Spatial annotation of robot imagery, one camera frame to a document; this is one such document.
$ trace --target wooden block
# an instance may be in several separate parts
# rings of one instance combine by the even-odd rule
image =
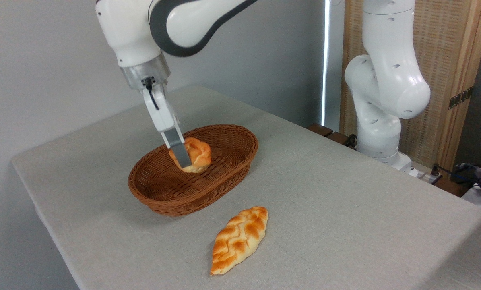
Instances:
[[[347,140],[347,136],[345,136],[344,134],[340,134],[339,132],[333,132],[332,134],[327,136],[327,138],[340,144],[344,144]]]
[[[318,123],[313,123],[307,129],[324,137],[327,137],[334,132],[332,129],[321,126]]]
[[[434,184],[436,187],[439,187],[443,191],[447,191],[454,196],[462,197],[468,188],[463,187],[460,184],[454,183],[453,181],[449,180],[448,178],[441,178],[437,180]]]

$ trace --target brown wicker basket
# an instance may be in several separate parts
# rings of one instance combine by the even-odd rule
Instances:
[[[218,200],[244,179],[258,150],[255,134],[238,125],[210,125],[183,136],[210,145],[212,163],[205,171],[181,171],[162,145],[143,156],[128,178],[133,195],[161,215],[188,215]]]

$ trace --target wooden panel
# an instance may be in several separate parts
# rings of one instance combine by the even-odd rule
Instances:
[[[474,71],[481,55],[480,17],[481,0],[416,0],[415,53],[423,77],[430,85],[431,99],[422,114],[402,120],[400,151],[419,164],[431,166],[442,160],[441,164],[446,166],[445,161],[456,152],[467,103],[451,112],[448,103],[451,97],[474,83]],[[355,56],[366,53],[361,27],[362,1],[349,0],[345,15],[344,68]],[[470,53],[466,52],[467,48],[471,48]],[[356,127],[353,98],[343,82],[341,132],[356,134]]]
[[[313,123],[312,125],[308,126],[307,129],[324,137],[334,132],[332,129],[321,126],[318,123]]]
[[[339,132],[333,132],[332,134],[328,135],[327,138],[339,144],[344,144],[347,141],[347,136]]]
[[[460,184],[454,183],[448,178],[441,178],[437,182],[435,182],[434,185],[436,187],[439,187],[443,191],[448,191],[456,197],[462,197],[468,190],[467,187],[463,187]]]
[[[470,88],[476,79],[481,58],[481,1],[472,2],[470,18],[466,25],[463,46],[459,55],[459,66],[455,75],[457,86],[453,86],[452,95]],[[452,168],[457,154],[460,136],[467,114],[469,101],[448,110],[443,134],[439,144],[437,162],[445,167]]]

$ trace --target basket rim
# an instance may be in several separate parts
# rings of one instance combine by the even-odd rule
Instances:
[[[195,132],[198,132],[198,131],[201,131],[201,130],[206,130],[206,129],[210,129],[210,128],[214,128],[214,127],[221,127],[221,128],[224,128],[224,127],[229,127],[229,128],[233,128],[235,130],[238,130],[238,131],[243,131],[244,133],[246,133],[248,136],[251,136],[251,141],[253,143],[253,150],[246,156],[246,158],[238,164],[238,166],[236,167],[235,170],[233,171],[230,171],[222,176],[219,176],[220,179],[222,180],[229,180],[230,178],[232,178],[235,174],[237,174],[239,171],[241,171],[242,169],[244,169],[246,166],[250,166],[251,165],[251,162],[253,161],[253,159],[255,158],[255,155],[258,151],[258,139],[256,138],[255,134],[253,132],[251,132],[249,129],[247,129],[246,127],[243,127],[243,126],[240,126],[240,125],[236,125],[236,124],[213,124],[213,125],[207,125],[207,126],[203,126],[203,127],[198,127],[198,128],[194,128],[192,130],[189,130],[187,132],[185,132],[183,134],[184,138],[186,137],[189,137],[189,135],[192,135],[193,133]],[[130,188],[130,191],[134,194],[134,196],[139,199],[142,203],[146,204],[149,203],[150,205],[153,205],[153,206],[157,206],[157,207],[167,207],[167,206],[170,206],[171,203],[179,203],[180,205],[178,205],[178,207],[182,207],[182,206],[185,206],[187,205],[188,203],[191,203],[191,202],[194,202],[195,200],[199,199],[199,198],[202,198],[203,196],[205,196],[206,194],[209,194],[210,192],[214,191],[215,189],[217,189],[219,186],[222,185],[222,183],[218,183],[216,186],[213,186],[213,187],[210,187],[209,189],[207,189],[206,191],[197,191],[196,193],[192,194],[192,195],[189,195],[189,196],[181,196],[181,197],[178,197],[178,198],[175,198],[175,199],[170,199],[170,200],[155,200],[155,199],[150,199],[146,196],[144,196],[140,191],[139,189],[137,189],[137,187],[135,186],[134,184],[134,176],[136,175],[136,173],[139,171],[139,169],[141,168],[141,166],[143,165],[143,163],[148,159],[150,158],[150,156],[152,154],[154,154],[154,151],[156,151],[159,147],[151,150],[150,152],[148,152],[147,154],[145,154],[133,167],[133,169],[131,170],[130,172],[130,175],[128,176],[128,187]]]

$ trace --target black cable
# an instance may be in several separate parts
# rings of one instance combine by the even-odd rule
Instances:
[[[156,108],[156,110],[160,110],[160,108],[158,108],[158,104],[156,104],[156,101],[154,100],[152,79],[150,77],[146,77],[143,82],[145,84],[145,88],[149,92],[149,96],[151,97],[151,101],[153,101],[154,107]]]
[[[351,146],[351,147],[355,148],[357,146],[357,136],[355,134],[351,134],[351,135],[347,136],[346,141],[344,141],[344,143],[342,143],[342,145]]]
[[[472,178],[467,178],[467,177],[464,177],[464,176],[460,176],[460,175],[458,175],[458,174],[453,173],[452,171],[449,171],[448,169],[445,169],[445,168],[441,167],[441,166],[440,166],[439,164],[437,164],[437,163],[434,164],[434,168],[435,168],[435,167],[441,169],[442,171],[445,171],[446,173],[448,173],[448,174],[450,174],[450,175],[452,175],[452,176],[458,177],[458,178],[460,178],[460,179],[465,179],[465,180],[471,181],[471,182],[473,182],[473,183],[478,183],[479,185],[481,185],[481,181],[480,181],[480,180],[476,180],[476,179],[472,179]]]

